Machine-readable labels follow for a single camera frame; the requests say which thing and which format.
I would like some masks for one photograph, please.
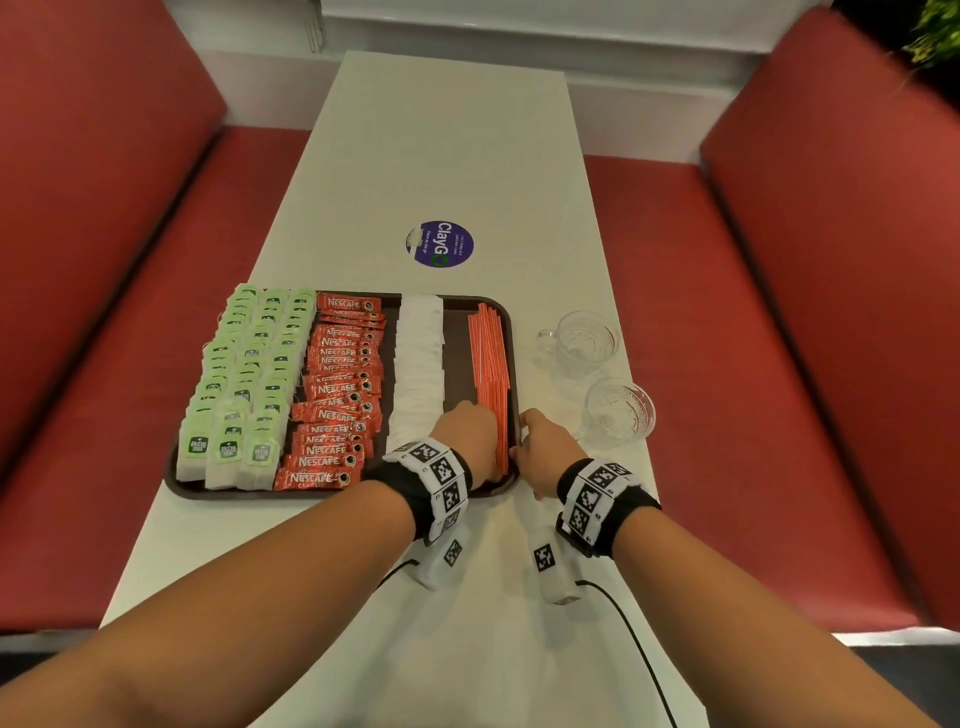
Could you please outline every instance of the table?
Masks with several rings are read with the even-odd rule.
[[[472,235],[469,259],[434,268],[408,253],[410,230],[436,220]],[[537,331],[578,308],[617,313],[563,74],[348,53],[251,282],[493,298],[513,320],[520,408],[575,427],[579,402],[544,368]],[[609,371],[629,377],[622,351]],[[653,484],[644,444],[616,457]],[[161,486],[105,622],[308,504],[192,501]],[[459,588],[391,580],[255,725],[667,725],[601,595],[540,599],[520,519],[556,508],[525,487],[472,506],[481,533]],[[624,608],[679,724],[705,726],[612,562],[581,561]]]

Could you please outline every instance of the hand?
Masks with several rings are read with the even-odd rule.
[[[520,477],[534,489],[537,500],[557,497],[560,476],[587,454],[565,427],[550,422],[538,409],[520,415],[520,426],[530,430],[519,446],[510,448]]]
[[[473,488],[479,488],[493,473],[496,454],[496,416],[482,404],[462,401],[445,412],[430,437],[460,453],[470,466]]]

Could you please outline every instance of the wristband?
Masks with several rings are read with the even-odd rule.
[[[637,508],[660,509],[640,479],[613,462],[579,460],[561,476],[557,531],[585,556],[610,556],[616,532]]]
[[[461,518],[473,481],[460,453],[432,438],[407,443],[384,455],[368,477],[406,499],[417,526],[416,538],[423,538],[428,546]]]

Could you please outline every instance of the brown tray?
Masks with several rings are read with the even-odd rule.
[[[380,409],[383,412],[383,428],[373,437],[373,458],[377,462],[385,453],[387,434],[390,431],[390,415],[394,411],[394,349],[396,347],[396,319],[400,310],[400,296],[396,293],[355,293],[350,291],[330,291],[347,293],[351,296],[376,296],[380,299],[383,312],[387,317],[387,326],[380,342],[380,358],[383,361],[383,395]],[[477,401],[476,387],[473,385],[473,358],[470,351],[470,332],[467,316],[476,313],[480,303],[485,303],[500,314],[503,326],[503,342],[507,350],[507,369],[510,372],[510,393],[507,397],[507,440],[510,446],[516,445],[520,434],[519,410],[516,405],[516,367],[514,365],[514,337],[510,326],[510,316],[496,301],[472,296],[440,296],[444,300],[444,412],[448,412],[463,400]],[[302,399],[303,391],[298,390]],[[285,451],[289,451],[293,428],[287,433]],[[337,491],[241,491],[236,488],[208,491],[202,480],[177,480],[177,446],[167,464],[165,481],[178,496],[195,500],[256,500],[256,499],[297,499],[323,498]],[[516,483],[516,463],[510,461],[506,476],[497,482],[486,482],[471,494],[473,497],[496,496],[505,492]]]

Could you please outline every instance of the mug handle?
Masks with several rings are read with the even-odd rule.
[[[557,334],[552,328],[544,328],[537,334],[537,343],[545,352],[552,354],[557,348]]]

